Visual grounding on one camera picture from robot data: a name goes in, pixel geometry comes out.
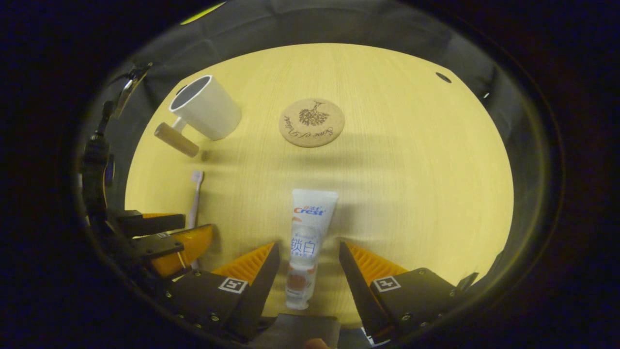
toothbrush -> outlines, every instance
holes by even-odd
[[[189,229],[196,227],[196,219],[198,216],[198,199],[200,198],[200,185],[205,177],[205,173],[202,171],[194,171],[192,175],[192,181],[196,182],[196,195],[194,195],[194,203],[192,210],[190,211]],[[192,262],[192,269],[198,269],[198,260]]]

wooden table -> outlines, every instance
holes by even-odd
[[[439,78],[447,76],[451,83]],[[237,129],[209,141],[184,135],[201,152],[189,158],[153,132],[175,121],[175,93],[213,74],[242,110]],[[319,97],[345,114],[339,138],[300,148],[278,130],[284,108]],[[179,81],[138,144],[125,205],[142,212],[188,213],[192,171],[203,170],[198,223],[215,223],[200,258],[213,270],[273,241],[282,263],[264,315],[330,315],[360,326],[338,260],[337,238],[411,270],[427,267],[456,284],[489,270],[505,242],[513,210],[510,164],[491,118],[452,72],[381,48],[319,43],[236,57]],[[294,188],[337,191],[340,199],[319,257],[310,307],[285,307]]]

toothpaste tube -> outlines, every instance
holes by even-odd
[[[291,259],[286,277],[286,306],[308,308],[314,293],[316,256],[329,228],[338,193],[333,191],[293,190]]]

toothbrush head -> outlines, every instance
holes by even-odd
[[[205,173],[204,172],[196,170],[196,171],[193,172],[192,181],[200,184],[200,183],[202,183],[202,179],[204,177],[205,177]]]

cork coaster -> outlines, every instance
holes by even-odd
[[[282,136],[292,144],[320,147],[340,135],[345,116],[338,106],[326,99],[302,99],[282,112],[279,126]]]

